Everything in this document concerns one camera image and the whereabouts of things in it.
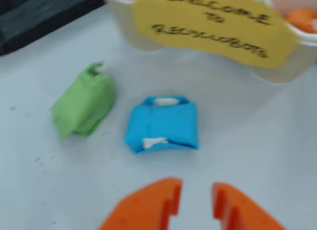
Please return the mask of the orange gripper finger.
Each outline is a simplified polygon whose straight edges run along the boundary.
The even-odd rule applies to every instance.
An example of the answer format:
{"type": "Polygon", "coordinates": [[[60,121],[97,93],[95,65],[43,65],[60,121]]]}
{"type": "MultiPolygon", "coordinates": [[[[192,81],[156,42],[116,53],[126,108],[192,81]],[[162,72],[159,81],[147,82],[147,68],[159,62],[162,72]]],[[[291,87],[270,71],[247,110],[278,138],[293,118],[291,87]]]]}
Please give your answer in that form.
{"type": "Polygon", "coordinates": [[[101,224],[101,230],[166,230],[179,210],[182,180],[169,177],[121,199],[101,224]]]}
{"type": "Polygon", "coordinates": [[[213,217],[223,230],[283,230],[277,220],[234,186],[214,183],[212,186],[213,217]]]}

